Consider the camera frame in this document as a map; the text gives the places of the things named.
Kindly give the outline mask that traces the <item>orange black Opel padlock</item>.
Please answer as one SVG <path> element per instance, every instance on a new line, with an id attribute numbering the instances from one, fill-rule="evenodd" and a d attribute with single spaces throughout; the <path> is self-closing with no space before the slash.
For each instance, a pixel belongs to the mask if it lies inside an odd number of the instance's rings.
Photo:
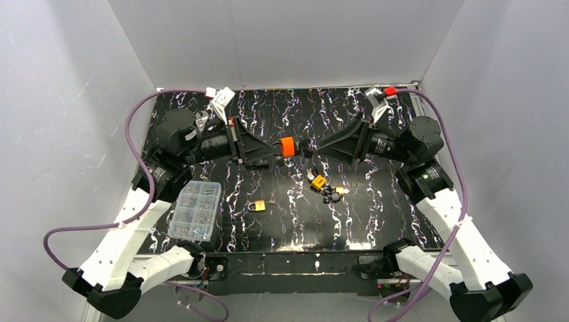
<path id="1" fill-rule="evenodd" d="M 302 154 L 301 139 L 296 136 L 287 136 L 279 139 L 281 155 L 283 158 L 300 156 Z"/>

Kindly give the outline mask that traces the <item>black-headed keys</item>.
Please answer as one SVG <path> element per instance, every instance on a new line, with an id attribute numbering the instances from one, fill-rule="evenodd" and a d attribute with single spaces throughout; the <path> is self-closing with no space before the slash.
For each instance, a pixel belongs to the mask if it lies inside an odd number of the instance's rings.
<path id="1" fill-rule="evenodd" d="M 301 151 L 304 158 L 311 159 L 313 157 L 313 147 L 310 139 L 305 138 L 301 140 Z"/>

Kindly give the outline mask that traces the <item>yellow Opel padlock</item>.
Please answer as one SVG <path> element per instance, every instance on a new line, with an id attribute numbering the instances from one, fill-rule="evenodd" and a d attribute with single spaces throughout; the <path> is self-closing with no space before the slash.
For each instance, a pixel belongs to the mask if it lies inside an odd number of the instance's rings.
<path id="1" fill-rule="evenodd" d="M 311 181 L 311 187 L 315 189 L 317 192 L 322 193 L 323 195 L 331 195 L 333 193 L 333 189 L 327 183 L 326 179 L 318 174 L 313 178 Z"/>

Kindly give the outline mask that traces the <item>small silver keys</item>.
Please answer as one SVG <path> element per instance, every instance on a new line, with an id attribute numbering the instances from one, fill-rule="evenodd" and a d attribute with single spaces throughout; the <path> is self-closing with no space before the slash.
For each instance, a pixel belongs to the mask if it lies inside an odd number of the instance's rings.
<path id="1" fill-rule="evenodd" d="M 314 173 L 313 173 L 313 171 L 312 171 L 311 168 L 308 168 L 308 169 L 307 169 L 307 179 L 308 179 L 309 181 L 312 181 L 312 180 L 315 179 L 315 175 L 314 175 Z"/>

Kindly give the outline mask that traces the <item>brass padlock with steel shackle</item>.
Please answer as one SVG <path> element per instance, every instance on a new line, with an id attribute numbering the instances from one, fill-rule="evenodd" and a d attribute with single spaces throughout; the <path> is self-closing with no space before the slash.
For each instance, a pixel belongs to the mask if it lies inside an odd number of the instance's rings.
<path id="1" fill-rule="evenodd" d="M 266 202 L 264 200 L 258 200 L 251 202 L 248 205 L 248 210 L 253 212 L 265 211 L 266 210 Z"/>

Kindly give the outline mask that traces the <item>small brass padlock with figurine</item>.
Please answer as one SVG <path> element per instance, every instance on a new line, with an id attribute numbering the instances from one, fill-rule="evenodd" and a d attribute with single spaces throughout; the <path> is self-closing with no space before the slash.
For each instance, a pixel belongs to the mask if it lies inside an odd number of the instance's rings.
<path id="1" fill-rule="evenodd" d="M 339 195 L 346 195 L 350 192 L 349 188 L 344 187 L 344 186 L 336 186 L 334 188 L 334 192 L 339 194 Z"/>

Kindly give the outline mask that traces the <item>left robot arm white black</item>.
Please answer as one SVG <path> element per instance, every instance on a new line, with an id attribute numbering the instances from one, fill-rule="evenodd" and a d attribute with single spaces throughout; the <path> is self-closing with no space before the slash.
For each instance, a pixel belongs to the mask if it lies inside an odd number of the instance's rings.
<path id="1" fill-rule="evenodd" d="M 254 166 L 271 156 L 295 156 L 292 138 L 269 144 L 254 137 L 239 118 L 200 125 L 195 112 L 169 111 L 156 128 L 154 151 L 135 175 L 115 222 L 91 256 L 62 279 L 98 311 L 114 319 L 129 314 L 141 296 L 174 276 L 191 272 L 200 247 L 182 237 L 168 251 L 144 262 L 134 258 L 157 220 L 176 201 L 193 175 L 191 166 L 228 157 Z"/>

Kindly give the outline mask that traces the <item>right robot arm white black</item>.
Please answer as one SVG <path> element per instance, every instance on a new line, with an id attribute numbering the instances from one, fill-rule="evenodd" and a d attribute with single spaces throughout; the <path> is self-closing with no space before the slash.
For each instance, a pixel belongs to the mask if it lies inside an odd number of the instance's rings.
<path id="1" fill-rule="evenodd" d="M 444 141 L 439 123 L 413 119 L 401 133 L 383 131 L 357 116 L 346 128 L 325 138 L 317 153 L 342 164 L 372 154 L 402 164 L 400 189 L 446 240 L 456 266 L 425 253 L 409 239 L 383 249 L 385 272 L 402 272 L 446 297 L 461 321 L 492 321 L 512 311 L 532 290 L 526 274 L 516 274 L 490 248 L 464 213 L 454 183 L 435 159 Z"/>

